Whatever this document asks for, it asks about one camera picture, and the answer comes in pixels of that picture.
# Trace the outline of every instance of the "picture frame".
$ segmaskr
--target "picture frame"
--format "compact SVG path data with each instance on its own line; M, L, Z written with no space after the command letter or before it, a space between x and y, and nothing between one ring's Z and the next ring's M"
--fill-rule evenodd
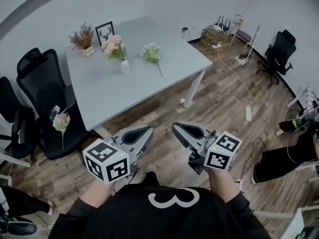
M99 25L95 28L96 35L99 39L100 46L102 46L102 42L107 41L109 37L115 35L114 33L114 28L113 28L113 23L107 22L103 25Z

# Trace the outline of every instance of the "flower pot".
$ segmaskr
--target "flower pot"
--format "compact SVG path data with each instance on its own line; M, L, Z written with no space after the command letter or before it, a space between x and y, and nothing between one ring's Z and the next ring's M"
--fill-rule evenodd
M83 52L83 55L86 56L86 57L89 57L91 56L93 53L94 53L94 48L93 46L91 45L90 47L88 47L86 50L82 50Z
M120 69L123 75L129 75L131 72L131 67L127 60L121 61Z

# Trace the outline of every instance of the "sneaker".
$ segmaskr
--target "sneaker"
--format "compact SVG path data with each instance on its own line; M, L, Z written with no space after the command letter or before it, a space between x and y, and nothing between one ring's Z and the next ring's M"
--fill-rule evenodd
M154 172L156 173L156 165L154 163L150 163L148 164L146 167L144 167L144 175L146 176L146 174L148 172Z
M251 174L251 182L252 184L256 184L258 182L257 178L256 178L256 174L255 174L255 170L256 170L256 167L257 167L258 164L255 165L254 167L254 171L252 172Z
M54 203L52 201L50 201L50 200L47 203L50 206L50 210L49 210L48 214L52 215L53 214L53 209L54 209Z

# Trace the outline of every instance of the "number 3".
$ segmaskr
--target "number 3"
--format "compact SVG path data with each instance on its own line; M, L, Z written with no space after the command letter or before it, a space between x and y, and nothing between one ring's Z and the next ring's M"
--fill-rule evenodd
M149 194L149 201L150 203L159 208L159 209L165 209L165 208L168 208L170 206L172 206L173 204L177 203L179 206L181 207L184 207L184 208L188 208L188 207L191 207L193 206L194 204L196 204L199 200L199 193L193 189L188 189L188 188L179 188L179 189L184 189L184 190L187 190L189 192L191 192L193 195L194 195L194 199L190 202L184 202L184 201L181 201L176 195L173 196L173 198L165 203L159 203L155 200L155 196L156 194L155 193L151 193Z

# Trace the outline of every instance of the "person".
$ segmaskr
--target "person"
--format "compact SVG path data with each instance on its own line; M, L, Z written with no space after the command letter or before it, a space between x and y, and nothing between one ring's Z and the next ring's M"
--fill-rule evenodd
M299 136L295 146L283 147L262 154L261 161L254 167L251 181L260 183L280 178L305 162L319 160L317 125Z
M38 211L53 214L53 202L43 202L18 189L0 187L0 214L11 218L32 214Z
M227 171L206 170L211 191L160 186L154 164L145 179L112 196L114 184L96 179L60 214L55 238L218 238L270 239Z

